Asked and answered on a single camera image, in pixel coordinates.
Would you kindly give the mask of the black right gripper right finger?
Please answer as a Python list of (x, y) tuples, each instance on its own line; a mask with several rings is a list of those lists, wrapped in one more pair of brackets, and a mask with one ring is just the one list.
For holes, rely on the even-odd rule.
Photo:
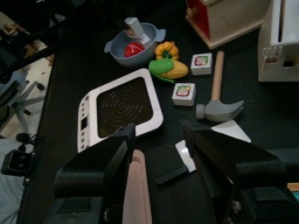
[(211, 224), (299, 224), (299, 200), (279, 157), (210, 127), (182, 122)]

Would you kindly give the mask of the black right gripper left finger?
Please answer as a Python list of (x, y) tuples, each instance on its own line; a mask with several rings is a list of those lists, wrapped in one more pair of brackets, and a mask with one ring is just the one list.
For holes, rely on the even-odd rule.
[(44, 224), (122, 224), (136, 126), (128, 124), (59, 169)]

